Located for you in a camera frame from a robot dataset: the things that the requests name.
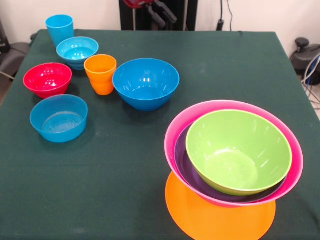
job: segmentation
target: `plastic bowl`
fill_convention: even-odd
[[[190,127],[191,125],[188,126],[186,129],[184,129],[183,132],[180,134],[179,138],[177,139],[177,142],[174,148],[174,157],[175,157],[175,163],[176,163],[178,172],[181,174],[183,179],[190,186],[197,189],[199,192],[211,198],[215,198],[222,201],[233,202],[233,203],[253,203],[255,201],[262,200],[270,196],[285,183],[286,178],[284,178],[277,185],[265,191],[262,191],[253,195],[248,195],[248,196],[228,195],[212,188],[200,177],[200,175],[192,165],[190,158],[188,156],[188,153],[186,150],[186,138],[187,138],[187,133]]]
[[[75,70],[85,69],[85,61],[95,55],[98,50],[98,42],[85,36],[68,38],[56,47],[57,54]]]
[[[31,125],[53,143],[69,142],[87,125],[88,106],[80,97],[57,95],[39,102],[31,111]]]
[[[283,133],[247,111],[226,109],[203,115],[190,127],[185,142],[202,179],[229,195],[263,192],[282,181],[292,164]]]
[[[121,98],[140,111],[152,111],[164,105],[176,91],[180,76],[169,63],[140,58],[121,65],[112,79]]]
[[[40,98],[64,94],[71,82],[71,69],[61,63],[50,62],[31,68],[23,77],[23,84]]]
[[[235,110],[242,110],[248,111],[253,114],[257,114],[271,123],[273,123],[279,130],[284,134],[286,139],[288,140],[291,151],[292,151],[292,165],[287,174],[286,179],[284,180],[283,185],[275,191],[270,196],[262,199],[257,200],[251,203],[238,203],[238,202],[228,202],[216,199],[214,197],[207,196],[203,194],[201,191],[195,189],[191,185],[189,185],[182,175],[179,173],[176,159],[175,159],[175,145],[177,143],[178,137],[187,128],[190,124],[195,122],[201,116],[208,114],[213,111],[224,110],[224,109],[235,109]],[[185,184],[189,189],[197,193],[200,197],[205,199],[206,201],[221,207],[244,207],[244,206],[253,206],[259,204],[265,204],[277,199],[282,198],[287,193],[289,193],[298,183],[304,166],[304,157],[301,146],[296,138],[296,136],[292,133],[292,131],[277,117],[272,115],[266,110],[259,108],[257,106],[239,102],[239,101],[232,101],[232,100],[213,100],[213,101],[206,101],[201,102],[196,105],[193,105],[181,113],[179,113],[174,120],[169,125],[164,139],[164,152],[166,156],[166,160],[174,172],[174,174],[180,179],[183,184]]]

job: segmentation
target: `pink bowl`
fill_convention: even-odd
[[[194,189],[184,180],[184,178],[179,173],[177,164],[176,164],[176,159],[175,159],[175,145],[180,134],[183,132],[183,130],[186,127],[192,124],[199,117],[207,113],[222,110],[222,109],[243,110],[243,111],[248,111],[250,113],[257,114],[269,120],[270,122],[272,122],[275,126],[277,126],[280,129],[280,131],[287,138],[292,151],[292,165],[283,185],[267,198],[264,198],[262,200],[258,200],[255,202],[251,202],[251,203],[235,203],[235,202],[221,201],[221,200],[209,197],[199,192],[198,190]],[[245,102],[232,101],[232,100],[205,101],[205,102],[201,102],[196,105],[193,105],[191,107],[188,107],[187,109],[179,113],[171,122],[171,124],[169,125],[166,131],[165,138],[164,138],[164,152],[170,168],[172,169],[174,174],[180,179],[180,181],[184,183],[184,185],[186,185],[188,188],[190,188],[192,191],[197,193],[200,197],[202,197],[206,201],[214,205],[229,207],[229,208],[266,204],[283,197],[296,186],[296,184],[298,183],[302,175],[302,171],[304,167],[304,156],[303,156],[301,146],[296,136],[293,134],[293,132],[280,119],[278,119],[276,116],[272,115],[268,111],[263,110],[262,108],[259,108],[257,106],[254,106]]]
[[[23,77],[23,84],[40,98],[46,99],[66,93],[71,82],[71,69],[61,63],[49,62],[31,68]]]

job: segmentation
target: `cup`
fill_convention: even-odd
[[[63,40],[73,38],[75,36],[74,19],[69,15],[53,15],[45,21],[45,25],[48,28],[55,47],[57,47]]]
[[[109,95],[113,92],[112,77],[117,69],[117,60],[113,56],[91,56],[84,62],[84,69],[96,94]]]

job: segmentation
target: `light blue bowl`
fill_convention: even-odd
[[[69,142],[87,125],[88,106],[74,95],[55,95],[39,102],[31,111],[31,125],[53,143]]]
[[[113,75],[113,85],[121,98],[140,111],[164,105],[176,91],[180,76],[169,63],[140,58],[121,65]]]
[[[76,36],[62,41],[56,48],[57,54],[75,70],[85,69],[85,61],[99,50],[99,43],[85,36]]]

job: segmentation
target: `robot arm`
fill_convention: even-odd
[[[152,19],[161,27],[166,26],[169,21],[172,24],[177,22],[174,13],[160,0],[123,0],[124,3],[132,9],[147,8]]]

